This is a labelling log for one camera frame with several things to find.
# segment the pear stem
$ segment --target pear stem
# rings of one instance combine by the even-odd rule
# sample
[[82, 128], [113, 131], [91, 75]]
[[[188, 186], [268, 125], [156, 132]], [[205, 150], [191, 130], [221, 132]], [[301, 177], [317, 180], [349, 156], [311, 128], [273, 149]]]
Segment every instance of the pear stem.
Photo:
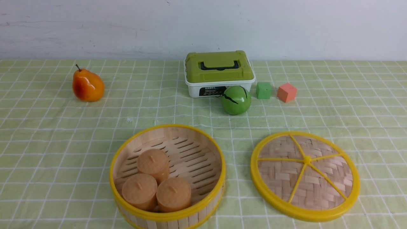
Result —
[[82, 71], [82, 69], [80, 69], [80, 68], [79, 68], [79, 66], [78, 66], [77, 64], [76, 64], [75, 66], [76, 66], [76, 67], [79, 69], [79, 71]]

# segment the table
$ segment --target table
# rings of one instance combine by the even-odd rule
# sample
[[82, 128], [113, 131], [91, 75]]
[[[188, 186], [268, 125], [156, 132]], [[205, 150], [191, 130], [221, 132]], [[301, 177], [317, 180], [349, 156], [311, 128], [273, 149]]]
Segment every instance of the table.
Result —
[[[249, 111], [227, 115], [220, 98], [192, 99], [182, 61], [1, 60], [0, 228], [125, 229], [108, 183], [116, 150], [135, 133], [179, 123], [213, 136], [227, 163], [225, 197], [202, 228], [402, 228], [407, 225], [407, 62], [254, 61], [274, 86]], [[104, 97], [72, 93], [74, 64], [101, 76]], [[298, 89], [290, 103], [276, 88]], [[264, 137], [310, 132], [342, 147], [361, 193], [343, 217], [294, 220], [253, 186], [249, 161]]]

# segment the black handle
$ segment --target black handle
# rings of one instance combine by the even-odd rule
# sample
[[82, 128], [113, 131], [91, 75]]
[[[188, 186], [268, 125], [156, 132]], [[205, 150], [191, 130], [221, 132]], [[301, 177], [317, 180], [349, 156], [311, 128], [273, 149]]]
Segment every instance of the black handle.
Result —
[[232, 67], [217, 67], [217, 68], [207, 68], [205, 67], [205, 64], [203, 62], [201, 62], [201, 69], [202, 70], [218, 70], [218, 71], [223, 71], [225, 69], [236, 69], [239, 68], [239, 64], [237, 63], [236, 60], [233, 61], [234, 66]]

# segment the bamboo steamer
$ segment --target bamboo steamer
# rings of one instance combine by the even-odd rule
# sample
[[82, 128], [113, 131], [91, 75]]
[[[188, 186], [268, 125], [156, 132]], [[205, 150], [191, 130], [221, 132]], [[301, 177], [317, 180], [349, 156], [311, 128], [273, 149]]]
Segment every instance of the bamboo steamer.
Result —
[[[188, 208], [162, 213], [140, 210], [124, 200], [122, 187], [138, 174], [137, 159], [146, 150], [163, 150], [169, 159], [171, 177], [186, 180], [191, 188]], [[192, 229], [214, 213], [224, 191], [226, 163], [218, 144], [191, 126], [162, 125], [141, 131], [116, 152], [110, 167], [110, 186], [125, 220], [140, 229]]]

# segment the box lid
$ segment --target box lid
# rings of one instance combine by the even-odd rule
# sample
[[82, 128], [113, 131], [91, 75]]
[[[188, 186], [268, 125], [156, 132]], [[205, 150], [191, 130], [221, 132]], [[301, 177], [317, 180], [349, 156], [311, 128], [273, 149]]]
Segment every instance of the box lid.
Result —
[[189, 53], [185, 68], [190, 83], [244, 81], [254, 78], [244, 51]]

